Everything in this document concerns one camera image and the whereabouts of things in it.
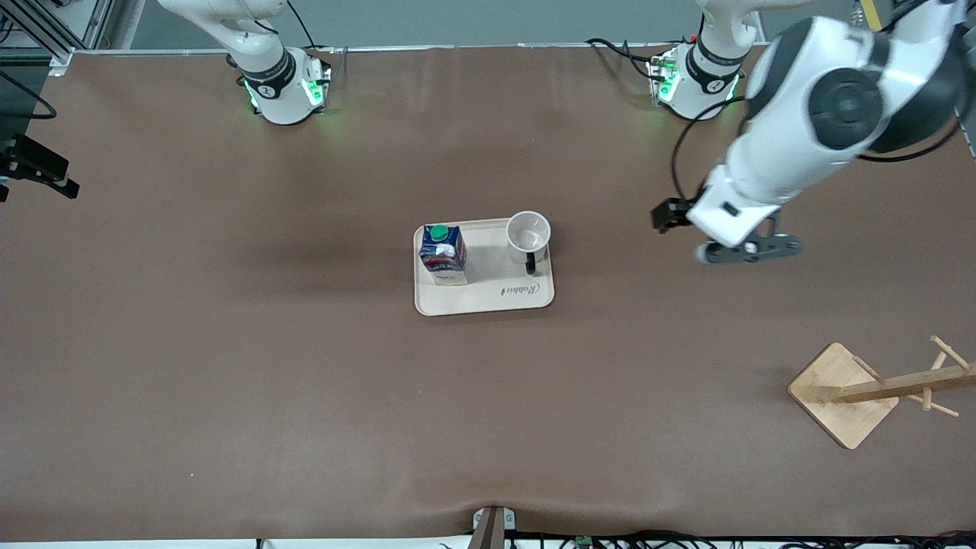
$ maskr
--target mug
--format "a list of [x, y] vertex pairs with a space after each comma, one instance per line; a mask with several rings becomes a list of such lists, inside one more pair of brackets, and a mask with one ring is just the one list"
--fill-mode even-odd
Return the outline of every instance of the mug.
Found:
[[505, 225], [508, 237], [508, 250], [515, 263], [525, 265], [529, 275], [536, 273], [536, 261], [546, 255], [552, 228], [549, 220], [538, 212], [519, 212]]

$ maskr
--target tray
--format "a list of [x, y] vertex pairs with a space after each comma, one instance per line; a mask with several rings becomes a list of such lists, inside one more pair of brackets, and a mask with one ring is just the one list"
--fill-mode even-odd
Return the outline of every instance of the tray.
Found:
[[421, 263], [424, 227], [414, 232], [414, 305], [426, 317], [540, 309], [552, 303], [551, 246], [536, 260], [536, 273], [528, 275], [525, 266], [508, 254], [505, 225], [508, 218], [463, 221], [440, 225], [458, 226], [468, 247], [465, 274], [468, 284], [439, 286]]

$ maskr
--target brown tablecloth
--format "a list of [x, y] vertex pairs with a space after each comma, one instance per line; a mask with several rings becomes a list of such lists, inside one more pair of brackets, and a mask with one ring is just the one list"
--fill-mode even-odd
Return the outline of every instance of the brown tablecloth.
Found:
[[[332, 109], [251, 114], [222, 57], [78, 56], [31, 135], [81, 196], [0, 210], [5, 540], [523, 530], [934, 534], [976, 522], [976, 394], [857, 450], [787, 395], [826, 345], [976, 359], [973, 160], [855, 163], [784, 209], [796, 259], [657, 235], [682, 123], [586, 49], [350, 55]], [[742, 106], [696, 128], [692, 187]], [[424, 222], [552, 222], [547, 309], [421, 317]]]

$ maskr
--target black bracket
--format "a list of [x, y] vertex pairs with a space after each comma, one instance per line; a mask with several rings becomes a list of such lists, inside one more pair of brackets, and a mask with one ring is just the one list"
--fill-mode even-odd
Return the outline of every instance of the black bracket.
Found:
[[651, 223], [661, 234], [675, 227], [688, 227], [688, 211], [695, 203], [681, 198], [669, 198], [651, 210]]
[[[67, 159], [23, 134], [0, 150], [0, 177], [26, 179], [46, 185], [68, 198], [78, 197], [78, 184], [67, 177]], [[0, 184], [0, 202], [10, 191]]]

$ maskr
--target black cable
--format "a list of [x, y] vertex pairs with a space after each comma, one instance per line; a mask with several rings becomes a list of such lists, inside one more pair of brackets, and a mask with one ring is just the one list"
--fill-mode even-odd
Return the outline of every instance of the black cable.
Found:
[[311, 39], [311, 33], [308, 32], [308, 27], [305, 26], [305, 21], [302, 19], [302, 16], [299, 15], [299, 11], [296, 10], [295, 6], [292, 5], [292, 0], [288, 0], [288, 7], [292, 10], [292, 13], [295, 14], [295, 19], [299, 20], [299, 24], [302, 26], [302, 30], [305, 32], [305, 38], [308, 39], [308, 45], [306, 47], [321, 48], [322, 46], [316, 44], [315, 41]]
[[270, 32], [271, 34], [278, 34], [278, 31], [277, 30], [271, 28], [270, 26], [265, 26], [264, 23], [262, 23], [262, 22], [260, 22], [258, 20], [254, 20], [254, 24], [256, 24], [257, 26], [259, 26], [259, 27], [263, 28], [264, 30]]
[[658, 76], [657, 74], [651, 74], [649, 72], [646, 72], [644, 69], [640, 68], [640, 65], [637, 64], [637, 58], [633, 56], [633, 52], [630, 50], [630, 46], [627, 44], [627, 40], [624, 40], [624, 51], [627, 52], [627, 57], [628, 59], [630, 59], [630, 64], [633, 65], [633, 69], [637, 71], [637, 74], [640, 74], [641, 76], [647, 78], [648, 80], [654, 80], [655, 82], [665, 81], [663, 76]]
[[906, 160], [915, 160], [916, 158], [925, 156], [929, 152], [933, 152], [937, 150], [941, 146], [948, 143], [950, 139], [955, 137], [956, 134], [959, 133], [959, 129], [962, 128], [962, 120], [964, 120], [966, 117], [969, 116], [969, 110], [972, 109], [973, 106], [973, 101], [972, 101], [973, 98], [971, 97], [971, 93], [969, 94], [969, 96], [970, 97], [966, 98], [966, 102], [965, 102], [966, 108], [962, 112], [962, 114], [956, 118], [956, 124], [953, 125], [953, 129], [950, 130], [948, 134], [944, 135], [939, 141], [933, 143], [932, 145], [923, 148], [922, 150], [917, 150], [915, 152], [910, 152], [908, 154], [902, 154], [899, 156], [872, 156], [869, 154], [858, 154], [857, 157], [861, 160], [867, 160], [869, 162], [882, 162], [882, 163], [904, 162]]
[[595, 47], [596, 44], [600, 44], [601, 46], [606, 46], [607, 48], [610, 48], [615, 54], [619, 56], [624, 56], [625, 58], [633, 58], [634, 61], [640, 61], [643, 63], [647, 63], [651, 61], [651, 58], [645, 58], [643, 56], [628, 54], [626, 50], [622, 50], [618, 48], [613, 42], [609, 40], [604, 40], [603, 38], [591, 38], [590, 40], [587, 40], [587, 44], [590, 44], [593, 47]]
[[681, 134], [677, 136], [677, 141], [674, 142], [674, 148], [671, 150], [671, 182], [674, 183], [674, 190], [677, 191], [678, 197], [680, 197], [685, 202], [688, 201], [688, 197], [685, 195], [684, 190], [681, 188], [681, 183], [677, 177], [677, 152], [679, 149], [681, 149], [681, 144], [684, 143], [685, 138], [688, 137], [688, 132], [690, 132], [691, 128], [696, 123], [700, 122], [702, 118], [705, 117], [706, 114], [712, 112], [713, 110], [717, 108], [722, 108], [724, 106], [729, 106], [732, 105], [733, 103], [738, 103], [740, 101], [745, 101], [745, 100], [746, 100], [746, 96], [739, 96], [739, 97], [725, 100], [720, 103], [716, 103], [715, 105], [706, 108], [705, 110], [699, 112], [697, 116], [689, 120], [688, 124], [684, 127], [683, 130], [681, 130]]
[[929, 152], [934, 151], [937, 148], [945, 145], [952, 139], [957, 133], [959, 133], [959, 127], [961, 123], [957, 120], [956, 124], [953, 125], [953, 129], [949, 131], [948, 134], [942, 136], [942, 139], [933, 143], [932, 145], [923, 148], [922, 150], [917, 150], [909, 154], [902, 154], [900, 156], [869, 156], [867, 154], [858, 154], [857, 157], [860, 160], [867, 160], [869, 162], [879, 162], [879, 163], [892, 163], [892, 162], [904, 162], [906, 160], [915, 160], [916, 158], [925, 156]]
[[21, 84], [16, 78], [11, 76], [10, 74], [7, 74], [3, 70], [0, 70], [0, 77], [2, 77], [4, 80], [7, 80], [11, 84], [14, 84], [18, 88], [20, 88], [21, 91], [26, 93], [28, 96], [34, 98], [35, 100], [37, 100], [38, 103], [43, 105], [44, 108], [48, 110], [47, 114], [34, 114], [33, 112], [31, 112], [30, 114], [22, 114], [19, 112], [5, 112], [0, 110], [0, 116], [9, 116], [11, 118], [27, 118], [28, 120], [50, 120], [55, 116], [58, 116], [58, 112], [55, 110], [53, 106], [51, 106], [50, 103], [45, 101], [44, 98], [42, 98], [41, 96], [35, 94], [33, 90], [31, 90], [30, 88]]

